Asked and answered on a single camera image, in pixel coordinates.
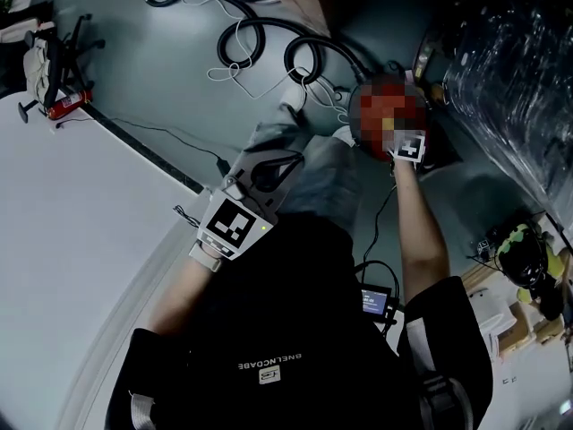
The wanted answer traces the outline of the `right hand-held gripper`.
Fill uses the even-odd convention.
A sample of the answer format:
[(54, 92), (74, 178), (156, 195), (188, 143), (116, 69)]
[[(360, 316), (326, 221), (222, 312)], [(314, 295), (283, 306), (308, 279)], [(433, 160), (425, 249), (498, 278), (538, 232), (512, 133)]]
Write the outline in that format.
[(422, 162), (426, 148), (425, 131), (389, 131), (387, 141), (387, 153), (393, 159), (401, 159), (415, 164)]

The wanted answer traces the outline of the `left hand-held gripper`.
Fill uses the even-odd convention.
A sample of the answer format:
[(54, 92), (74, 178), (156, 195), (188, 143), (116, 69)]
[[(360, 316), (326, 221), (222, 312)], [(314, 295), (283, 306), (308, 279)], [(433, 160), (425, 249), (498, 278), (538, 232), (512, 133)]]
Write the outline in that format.
[(243, 152), (210, 195), (197, 239), (233, 261), (278, 223), (278, 209), (304, 166), (295, 150)]

